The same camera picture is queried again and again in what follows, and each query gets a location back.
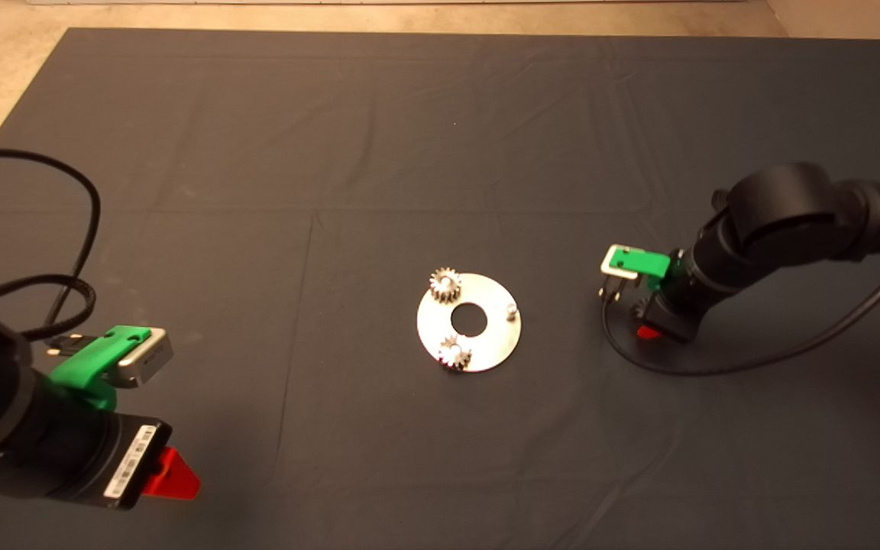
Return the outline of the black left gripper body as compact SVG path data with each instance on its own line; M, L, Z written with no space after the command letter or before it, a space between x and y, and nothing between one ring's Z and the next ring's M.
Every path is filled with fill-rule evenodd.
M109 411L52 421L24 457L24 497L132 509L172 435L161 419Z

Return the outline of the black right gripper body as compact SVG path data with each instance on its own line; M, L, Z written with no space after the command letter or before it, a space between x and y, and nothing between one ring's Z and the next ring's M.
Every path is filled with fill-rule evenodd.
M717 290L709 285L691 255L671 262L659 289L643 306L643 325L678 342L697 337L704 316L717 302Z

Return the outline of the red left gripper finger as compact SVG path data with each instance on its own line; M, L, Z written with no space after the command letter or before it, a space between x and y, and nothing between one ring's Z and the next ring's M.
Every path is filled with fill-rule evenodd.
M150 467L142 488L143 497L191 501L200 491L200 479L175 447L164 447Z

